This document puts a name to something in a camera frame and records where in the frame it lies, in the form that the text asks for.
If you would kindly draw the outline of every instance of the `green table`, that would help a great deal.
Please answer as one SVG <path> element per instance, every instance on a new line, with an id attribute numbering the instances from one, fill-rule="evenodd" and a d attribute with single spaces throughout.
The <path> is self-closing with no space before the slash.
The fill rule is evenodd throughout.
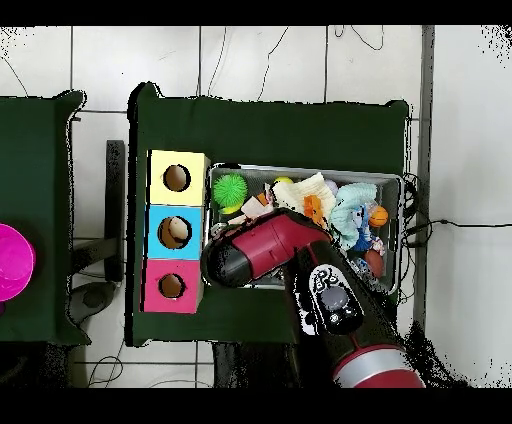
<path id="1" fill-rule="evenodd" d="M 66 130 L 82 101 L 81 92 L 0 98 L 0 222 L 20 231 L 37 255 L 29 285 L 6 302 L 0 341 L 89 342 L 65 307 L 72 234 Z"/>
<path id="2" fill-rule="evenodd" d="M 402 175 L 407 104 L 173 99 L 161 98 L 147 83 L 132 93 L 128 112 L 127 340 L 133 337 L 135 345 L 147 339 L 294 342 L 283 291 L 205 287 L 194 315 L 139 312 L 140 278 L 133 276 L 141 275 L 146 152 L 192 151 L 205 153 L 212 163 Z"/>

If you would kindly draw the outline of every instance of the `green spiky ball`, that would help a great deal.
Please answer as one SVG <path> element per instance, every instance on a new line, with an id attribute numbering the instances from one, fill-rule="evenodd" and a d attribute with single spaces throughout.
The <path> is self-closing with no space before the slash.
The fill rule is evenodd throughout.
<path id="1" fill-rule="evenodd" d="M 213 198 L 223 208 L 238 205 L 247 196 L 247 183 L 238 174 L 223 175 L 213 183 Z"/>

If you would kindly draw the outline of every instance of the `yellow block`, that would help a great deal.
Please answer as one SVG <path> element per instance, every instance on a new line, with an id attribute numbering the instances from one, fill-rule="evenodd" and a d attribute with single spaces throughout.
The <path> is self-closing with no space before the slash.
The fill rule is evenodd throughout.
<path id="1" fill-rule="evenodd" d="M 205 176 L 209 164 L 209 159 L 203 153 L 152 150 L 150 203 L 171 206 L 203 206 L 206 189 Z M 185 170 L 190 177 L 187 178 L 188 186 L 183 191 L 172 191 L 164 183 L 166 172 L 172 165 L 180 165 L 180 168 Z"/>

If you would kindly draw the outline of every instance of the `magenta bowl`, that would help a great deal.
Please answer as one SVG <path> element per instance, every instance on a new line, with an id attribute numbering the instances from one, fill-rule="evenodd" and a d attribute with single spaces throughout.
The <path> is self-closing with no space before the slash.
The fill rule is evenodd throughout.
<path id="1" fill-rule="evenodd" d="M 14 228 L 0 224 L 0 302 L 20 294 L 30 281 L 36 255 L 29 241 Z"/>

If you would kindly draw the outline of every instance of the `orange ball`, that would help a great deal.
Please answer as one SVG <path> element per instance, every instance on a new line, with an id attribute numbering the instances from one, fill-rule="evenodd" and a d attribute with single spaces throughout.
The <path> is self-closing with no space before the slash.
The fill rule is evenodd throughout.
<path id="1" fill-rule="evenodd" d="M 369 224 L 372 227 L 382 227 L 386 222 L 388 222 L 388 211 L 382 206 L 377 206 L 369 219 Z"/>

